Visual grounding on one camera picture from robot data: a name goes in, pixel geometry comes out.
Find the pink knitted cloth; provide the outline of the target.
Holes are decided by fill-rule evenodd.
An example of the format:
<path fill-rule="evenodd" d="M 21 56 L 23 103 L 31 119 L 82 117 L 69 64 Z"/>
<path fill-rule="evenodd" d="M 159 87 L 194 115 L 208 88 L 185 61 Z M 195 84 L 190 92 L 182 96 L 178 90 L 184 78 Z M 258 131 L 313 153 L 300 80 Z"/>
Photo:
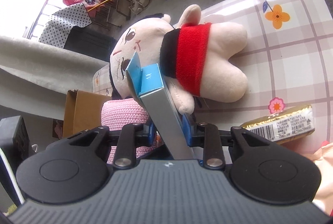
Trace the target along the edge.
<path fill-rule="evenodd" d="M 108 126 L 110 131 L 121 130 L 123 126 L 130 123 L 145 123 L 149 116 L 133 98 L 109 100 L 103 104 L 101 110 L 101 123 Z M 157 134 L 154 144 L 150 147 L 141 146 L 136 148 L 136 157 L 146 155 L 162 145 L 162 139 Z M 116 146 L 111 147 L 107 164 L 113 163 Z"/>

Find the blue silver carton box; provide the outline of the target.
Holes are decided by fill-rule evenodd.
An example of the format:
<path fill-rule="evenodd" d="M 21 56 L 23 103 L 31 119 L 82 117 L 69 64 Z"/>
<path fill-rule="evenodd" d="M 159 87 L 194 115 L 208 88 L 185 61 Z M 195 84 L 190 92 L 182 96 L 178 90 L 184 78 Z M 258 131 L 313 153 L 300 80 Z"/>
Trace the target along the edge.
<path fill-rule="evenodd" d="M 135 52 L 125 72 L 133 98 L 149 114 L 171 156 L 175 160 L 194 159 L 194 152 L 187 146 L 181 119 L 159 65 L 156 63 L 142 67 L 138 53 Z"/>

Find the brown cardboard box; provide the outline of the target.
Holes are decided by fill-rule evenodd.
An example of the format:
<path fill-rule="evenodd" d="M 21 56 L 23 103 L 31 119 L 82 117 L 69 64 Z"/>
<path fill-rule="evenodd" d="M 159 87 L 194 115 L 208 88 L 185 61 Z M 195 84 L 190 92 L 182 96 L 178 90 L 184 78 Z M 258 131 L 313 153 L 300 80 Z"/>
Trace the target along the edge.
<path fill-rule="evenodd" d="M 63 138 L 101 126 L 101 110 L 110 96 L 69 90 L 64 111 Z"/>

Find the white sofa cover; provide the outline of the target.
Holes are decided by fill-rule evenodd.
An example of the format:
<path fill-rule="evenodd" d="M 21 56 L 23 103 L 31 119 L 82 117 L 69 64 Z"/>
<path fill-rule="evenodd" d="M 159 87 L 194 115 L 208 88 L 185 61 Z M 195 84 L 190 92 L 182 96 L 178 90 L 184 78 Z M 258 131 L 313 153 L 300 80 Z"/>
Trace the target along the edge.
<path fill-rule="evenodd" d="M 1 36 L 1 105 L 62 120 L 69 90 L 92 92 L 108 63 L 23 37 Z"/>

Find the gold snack package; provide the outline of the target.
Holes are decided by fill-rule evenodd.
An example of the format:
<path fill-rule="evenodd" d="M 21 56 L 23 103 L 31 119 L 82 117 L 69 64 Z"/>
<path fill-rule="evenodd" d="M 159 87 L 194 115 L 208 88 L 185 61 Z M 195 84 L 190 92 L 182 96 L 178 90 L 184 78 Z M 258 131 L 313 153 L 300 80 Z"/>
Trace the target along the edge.
<path fill-rule="evenodd" d="M 241 127 L 271 142 L 283 144 L 315 131 L 313 108 L 311 105 L 292 107 L 248 121 Z"/>

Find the large black-haired plush doll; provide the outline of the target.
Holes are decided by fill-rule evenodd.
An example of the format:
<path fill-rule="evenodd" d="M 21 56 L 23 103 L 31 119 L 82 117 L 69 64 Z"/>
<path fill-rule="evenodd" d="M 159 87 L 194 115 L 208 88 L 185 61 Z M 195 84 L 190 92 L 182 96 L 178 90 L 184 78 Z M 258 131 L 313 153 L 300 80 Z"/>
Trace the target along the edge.
<path fill-rule="evenodd" d="M 113 99 L 132 96 L 125 70 L 134 54 L 142 66 L 157 63 L 177 111 L 191 114 L 195 97 L 231 103 L 248 87 L 246 75 L 229 59 L 247 45 L 247 30 L 235 22 L 201 23 L 201 8 L 188 6 L 177 26 L 155 14 L 129 26 L 109 58 Z"/>

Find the black storage crate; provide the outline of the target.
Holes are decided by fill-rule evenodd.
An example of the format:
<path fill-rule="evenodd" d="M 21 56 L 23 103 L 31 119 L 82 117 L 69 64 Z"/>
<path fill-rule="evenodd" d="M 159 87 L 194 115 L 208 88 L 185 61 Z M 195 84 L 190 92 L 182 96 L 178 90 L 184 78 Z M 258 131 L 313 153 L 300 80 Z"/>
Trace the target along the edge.
<path fill-rule="evenodd" d="M 75 26 L 68 35 L 64 49 L 108 62 L 116 43 L 109 35 L 88 27 Z"/>

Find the pink checked tablecloth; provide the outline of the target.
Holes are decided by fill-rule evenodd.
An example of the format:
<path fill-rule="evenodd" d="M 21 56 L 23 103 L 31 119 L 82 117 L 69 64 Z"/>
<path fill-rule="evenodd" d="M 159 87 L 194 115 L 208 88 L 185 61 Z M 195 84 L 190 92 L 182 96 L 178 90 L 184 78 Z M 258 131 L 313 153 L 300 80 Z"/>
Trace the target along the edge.
<path fill-rule="evenodd" d="M 314 132 L 287 148 L 307 154 L 332 142 L 332 16 L 324 0 L 225 0 L 206 9 L 203 20 L 245 26 L 248 45 L 231 61 L 249 88 L 235 103 L 200 101 L 197 119 L 227 128 L 276 107 L 310 104 Z"/>

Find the white dotted cloth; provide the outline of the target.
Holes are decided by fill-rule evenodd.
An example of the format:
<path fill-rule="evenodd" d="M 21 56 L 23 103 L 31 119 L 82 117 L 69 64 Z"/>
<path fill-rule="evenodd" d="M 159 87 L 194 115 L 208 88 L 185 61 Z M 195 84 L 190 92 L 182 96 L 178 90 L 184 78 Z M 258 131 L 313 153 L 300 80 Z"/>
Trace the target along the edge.
<path fill-rule="evenodd" d="M 38 41 L 53 47 L 64 48 L 74 27 L 84 28 L 90 24 L 92 21 L 84 4 L 73 4 L 50 16 Z"/>

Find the yellow stick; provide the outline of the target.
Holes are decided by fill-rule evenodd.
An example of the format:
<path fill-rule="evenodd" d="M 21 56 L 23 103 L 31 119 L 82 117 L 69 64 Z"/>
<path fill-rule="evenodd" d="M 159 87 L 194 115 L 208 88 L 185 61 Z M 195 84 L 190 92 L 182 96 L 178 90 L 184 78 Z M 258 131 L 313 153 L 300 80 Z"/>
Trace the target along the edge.
<path fill-rule="evenodd" d="M 100 7 L 100 6 L 102 6 L 103 4 L 105 4 L 105 3 L 109 2 L 109 1 L 111 1 L 111 0 L 104 0 L 104 1 L 102 1 L 101 3 L 95 5 L 95 6 L 93 6 L 92 8 L 90 8 L 89 10 L 87 10 L 87 12 L 89 13 L 89 12 L 95 10 L 97 7 Z"/>

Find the beige sneaker pair left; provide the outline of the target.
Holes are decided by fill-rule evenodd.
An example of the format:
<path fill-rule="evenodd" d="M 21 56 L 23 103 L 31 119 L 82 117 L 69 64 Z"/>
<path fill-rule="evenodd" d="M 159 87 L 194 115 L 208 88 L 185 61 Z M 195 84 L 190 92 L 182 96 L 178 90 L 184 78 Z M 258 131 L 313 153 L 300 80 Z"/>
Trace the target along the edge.
<path fill-rule="evenodd" d="M 132 0 L 129 9 L 134 14 L 140 14 L 149 4 L 150 0 Z"/>

